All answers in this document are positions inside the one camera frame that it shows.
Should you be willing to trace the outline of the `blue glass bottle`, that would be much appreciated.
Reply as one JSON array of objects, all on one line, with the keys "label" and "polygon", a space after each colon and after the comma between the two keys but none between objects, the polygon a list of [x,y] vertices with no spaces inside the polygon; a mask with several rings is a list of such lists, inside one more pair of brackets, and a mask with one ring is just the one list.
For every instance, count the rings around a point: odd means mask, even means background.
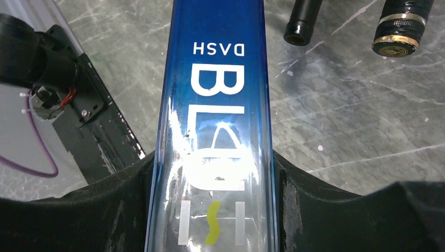
[{"label": "blue glass bottle", "polygon": [[263,1],[174,1],[146,251],[278,251]]}]

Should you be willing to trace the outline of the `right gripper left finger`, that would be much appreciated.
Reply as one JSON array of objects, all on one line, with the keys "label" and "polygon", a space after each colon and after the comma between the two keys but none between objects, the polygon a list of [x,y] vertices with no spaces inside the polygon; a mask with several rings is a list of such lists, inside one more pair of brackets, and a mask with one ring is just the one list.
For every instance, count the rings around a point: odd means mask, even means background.
[{"label": "right gripper left finger", "polygon": [[60,198],[1,199],[1,251],[143,251],[154,154]]}]

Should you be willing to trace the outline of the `clear square liquor bottle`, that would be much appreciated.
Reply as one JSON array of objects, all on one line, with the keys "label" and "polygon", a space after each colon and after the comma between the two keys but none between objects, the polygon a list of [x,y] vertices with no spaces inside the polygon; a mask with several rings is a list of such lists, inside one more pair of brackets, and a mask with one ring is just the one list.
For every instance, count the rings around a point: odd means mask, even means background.
[{"label": "clear square liquor bottle", "polygon": [[372,50],[381,56],[401,58],[419,47],[434,0],[386,0]]}]

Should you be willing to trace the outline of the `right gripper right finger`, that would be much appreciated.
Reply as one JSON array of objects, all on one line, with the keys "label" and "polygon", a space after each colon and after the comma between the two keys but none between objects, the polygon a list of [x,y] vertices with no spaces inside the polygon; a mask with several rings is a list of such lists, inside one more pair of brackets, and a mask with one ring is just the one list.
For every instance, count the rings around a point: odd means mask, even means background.
[{"label": "right gripper right finger", "polygon": [[280,251],[444,251],[444,183],[401,181],[368,195],[273,154]]}]

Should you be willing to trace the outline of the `dark green wine bottle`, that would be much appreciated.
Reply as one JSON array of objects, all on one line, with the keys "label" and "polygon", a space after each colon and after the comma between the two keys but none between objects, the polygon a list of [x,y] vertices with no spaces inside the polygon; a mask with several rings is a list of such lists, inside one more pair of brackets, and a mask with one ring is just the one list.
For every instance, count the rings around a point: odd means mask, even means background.
[{"label": "dark green wine bottle", "polygon": [[310,43],[322,0],[296,0],[283,35],[284,40],[295,46]]}]

